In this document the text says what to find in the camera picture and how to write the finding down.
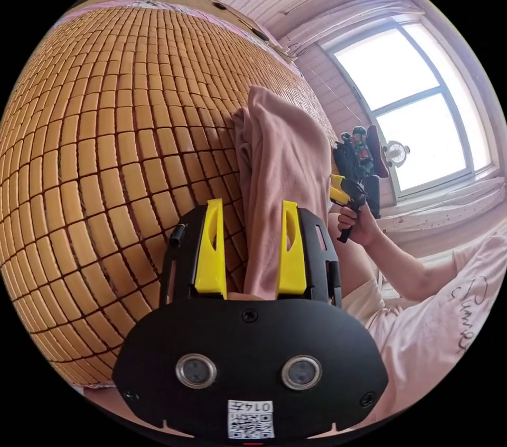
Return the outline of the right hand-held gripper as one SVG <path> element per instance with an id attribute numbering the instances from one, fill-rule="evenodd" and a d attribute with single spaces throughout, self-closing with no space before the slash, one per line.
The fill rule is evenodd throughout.
<path id="1" fill-rule="evenodd" d="M 367 204 L 367 193 L 363 187 L 341 175 L 330 175 L 330 201 L 333 204 L 347 206 L 357 210 Z"/>

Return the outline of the person's right hand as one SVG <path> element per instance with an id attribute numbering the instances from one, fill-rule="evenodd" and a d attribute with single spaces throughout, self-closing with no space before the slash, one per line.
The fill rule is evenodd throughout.
<path id="1" fill-rule="evenodd" d="M 340 231 L 340 242 L 345 243 L 351 240 L 363 247 L 369 246 L 383 236 L 367 204 L 356 211 L 342 206 L 337 218 L 337 228 Z"/>

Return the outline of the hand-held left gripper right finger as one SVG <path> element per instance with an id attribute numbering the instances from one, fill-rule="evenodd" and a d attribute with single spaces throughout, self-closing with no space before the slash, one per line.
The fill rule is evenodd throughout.
<path id="1" fill-rule="evenodd" d="M 281 237 L 277 294 L 304 294 L 306 291 L 304 245 L 298 206 L 284 200 L 281 208 Z"/>

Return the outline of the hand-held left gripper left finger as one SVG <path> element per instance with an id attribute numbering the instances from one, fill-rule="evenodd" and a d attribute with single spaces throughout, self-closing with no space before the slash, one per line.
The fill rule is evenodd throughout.
<path id="1" fill-rule="evenodd" d="M 227 298 L 223 202 L 216 198 L 205 207 L 194 286 L 199 294 Z"/>

